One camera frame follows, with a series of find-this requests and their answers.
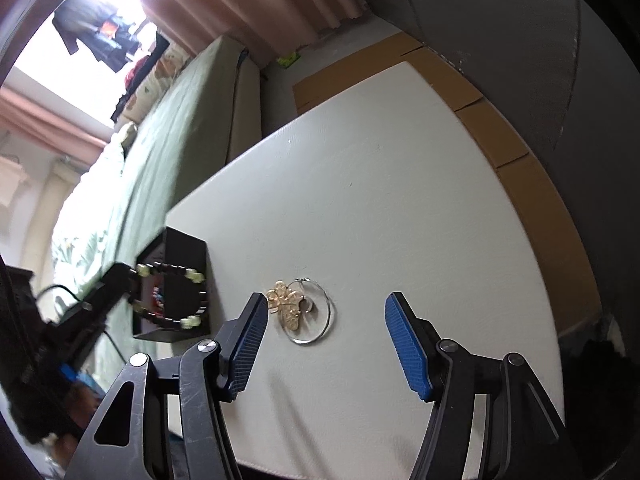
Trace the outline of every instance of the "blue gripper pad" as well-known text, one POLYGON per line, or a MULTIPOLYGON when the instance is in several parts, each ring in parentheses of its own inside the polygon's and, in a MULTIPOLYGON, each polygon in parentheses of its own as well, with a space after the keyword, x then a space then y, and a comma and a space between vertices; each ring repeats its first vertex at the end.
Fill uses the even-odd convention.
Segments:
POLYGON ((234 395, 246 388, 264 330, 267 328, 268 315, 267 301, 262 297, 251 319, 247 322, 244 333, 240 336, 236 351, 229 359, 232 377, 228 390, 234 395))
POLYGON ((417 392, 422 400, 428 401, 433 387, 429 380, 427 355, 393 294, 385 301, 385 322, 409 387, 417 392))

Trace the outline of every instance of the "gray floor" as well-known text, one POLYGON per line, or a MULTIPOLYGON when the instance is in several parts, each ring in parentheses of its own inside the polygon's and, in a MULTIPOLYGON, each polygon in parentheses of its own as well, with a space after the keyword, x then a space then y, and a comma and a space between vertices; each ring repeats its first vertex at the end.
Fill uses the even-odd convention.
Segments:
POLYGON ((300 59, 289 68, 276 62, 262 74, 262 136, 266 137, 298 116, 293 99, 293 85, 339 59, 377 43, 400 29, 371 13, 348 20, 330 31, 317 43, 302 48, 300 59))

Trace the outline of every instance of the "black cable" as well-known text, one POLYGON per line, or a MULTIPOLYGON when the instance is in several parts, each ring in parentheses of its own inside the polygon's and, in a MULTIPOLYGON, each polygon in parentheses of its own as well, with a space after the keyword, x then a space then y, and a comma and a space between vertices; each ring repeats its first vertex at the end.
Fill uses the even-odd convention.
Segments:
POLYGON ((46 286, 45 288, 43 288, 38 295, 36 296, 36 303, 40 300, 40 298, 46 294, 47 292, 49 292, 50 290, 53 290, 54 288, 61 288, 62 290, 68 292, 72 298, 74 298, 74 300, 76 300, 78 303, 80 303, 80 300, 78 299, 78 297, 71 292, 71 290, 68 288, 68 286, 65 285, 60 285, 58 283, 54 283, 53 285, 49 285, 46 286))
POLYGON ((118 345, 116 345, 116 342, 113 340, 113 337, 111 337, 109 335, 109 332, 107 332, 106 330, 104 331, 104 335, 107 336, 109 338, 109 341, 111 341, 111 344, 113 345, 113 347, 116 349, 116 352, 118 353, 118 355, 120 356, 120 358, 122 359, 122 362, 124 364, 127 364, 127 360, 124 358, 124 355, 122 355, 122 352, 120 351, 120 349, 118 348, 118 345))

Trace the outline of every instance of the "tabletop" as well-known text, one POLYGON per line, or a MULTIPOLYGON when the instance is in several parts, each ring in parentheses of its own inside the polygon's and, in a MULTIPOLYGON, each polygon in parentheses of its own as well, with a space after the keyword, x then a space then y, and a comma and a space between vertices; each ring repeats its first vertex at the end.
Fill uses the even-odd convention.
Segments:
MULTIPOLYGON (((270 317, 246 390, 223 407, 240 463, 291 478, 409 477, 431 405, 409 389, 386 330, 396 290, 471 353, 523 354, 563 414, 527 236, 472 137, 406 62, 260 142, 167 225, 207 243, 214 333, 277 280, 313 279, 334 305, 328 333, 305 347, 270 317)), ((480 400, 466 478, 478 472, 480 400)))

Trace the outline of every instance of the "hanging clothes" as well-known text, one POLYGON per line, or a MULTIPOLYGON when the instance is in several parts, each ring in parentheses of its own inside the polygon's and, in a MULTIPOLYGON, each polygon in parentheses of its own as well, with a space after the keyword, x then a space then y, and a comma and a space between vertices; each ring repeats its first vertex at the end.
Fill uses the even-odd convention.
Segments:
POLYGON ((117 8, 101 0, 65 0, 56 9, 52 24, 65 43, 69 54, 78 51, 78 40, 94 54, 95 59, 119 72, 140 47, 129 34, 132 23, 117 15, 117 8))

